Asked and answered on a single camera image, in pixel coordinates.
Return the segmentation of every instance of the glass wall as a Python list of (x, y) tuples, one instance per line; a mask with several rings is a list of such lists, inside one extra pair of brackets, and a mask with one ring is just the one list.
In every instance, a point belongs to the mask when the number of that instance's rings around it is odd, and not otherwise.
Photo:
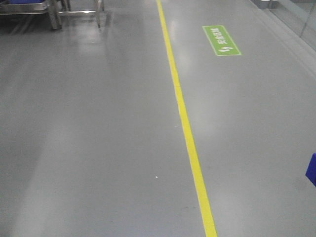
[(270, 11), (316, 50), (316, 0), (271, 1)]

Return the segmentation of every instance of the stainless steel frame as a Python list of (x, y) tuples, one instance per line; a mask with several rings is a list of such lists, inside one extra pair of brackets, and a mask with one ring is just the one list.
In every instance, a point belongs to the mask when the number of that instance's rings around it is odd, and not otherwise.
[(71, 11), (70, 0), (61, 0), (65, 11), (59, 9), (57, 0), (45, 0), (42, 3), (32, 4), (0, 4), (0, 15), (24, 15), (48, 13), (53, 29), (61, 29), (62, 21), (60, 16), (84, 16), (94, 14), (97, 25), (101, 27), (100, 12), (104, 11), (104, 0), (94, 0), (95, 11)]

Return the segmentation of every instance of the metal leg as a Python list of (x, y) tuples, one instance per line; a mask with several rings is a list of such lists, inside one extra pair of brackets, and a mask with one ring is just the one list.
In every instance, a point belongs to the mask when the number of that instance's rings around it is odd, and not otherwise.
[(100, 10), (101, 10), (101, 5), (102, 5), (102, 0), (95, 0), (96, 4), (96, 10), (95, 10), (95, 17), (97, 19), (97, 24), (98, 27), (101, 27), (101, 20), (100, 20)]
[(67, 5), (68, 5), (68, 9), (69, 9), (69, 11), (71, 11), (70, 0), (66, 0), (66, 2), (67, 2)]
[(67, 0), (61, 0), (62, 6), (65, 8), (66, 11), (70, 11), (69, 10), (69, 1)]
[(57, 23), (58, 23), (58, 26), (59, 28), (61, 29), (63, 27), (62, 25), (62, 21), (61, 21), (61, 18), (59, 16), (59, 13), (58, 13), (58, 4), (57, 4), (57, 1), (56, 0), (51, 0), (51, 2), (53, 2), (53, 5), (54, 5), (54, 9), (55, 9), (55, 15), (57, 17)]
[(54, 30), (57, 30), (60, 28), (60, 24), (58, 23), (58, 17), (57, 17), (57, 9), (55, 9), (54, 4), (52, 3), (52, 0), (47, 0), (47, 11), (50, 18), (51, 26)]

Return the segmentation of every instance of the white arrow symbol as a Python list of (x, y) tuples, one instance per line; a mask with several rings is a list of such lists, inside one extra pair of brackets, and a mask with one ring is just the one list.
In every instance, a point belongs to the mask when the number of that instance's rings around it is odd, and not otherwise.
[(220, 51), (220, 52), (227, 52), (227, 51), (230, 51), (231, 49), (233, 49), (233, 48), (231, 48), (231, 47), (222, 47), (222, 49), (219, 49), (218, 51)]

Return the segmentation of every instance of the blue object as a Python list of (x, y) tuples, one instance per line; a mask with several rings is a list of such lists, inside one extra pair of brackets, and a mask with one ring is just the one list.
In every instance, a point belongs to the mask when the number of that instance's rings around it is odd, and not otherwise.
[(310, 165), (306, 171), (306, 177), (316, 186), (316, 153), (312, 155)]
[(44, 0), (10, 0), (10, 4), (30, 4), (30, 3), (41, 3)]

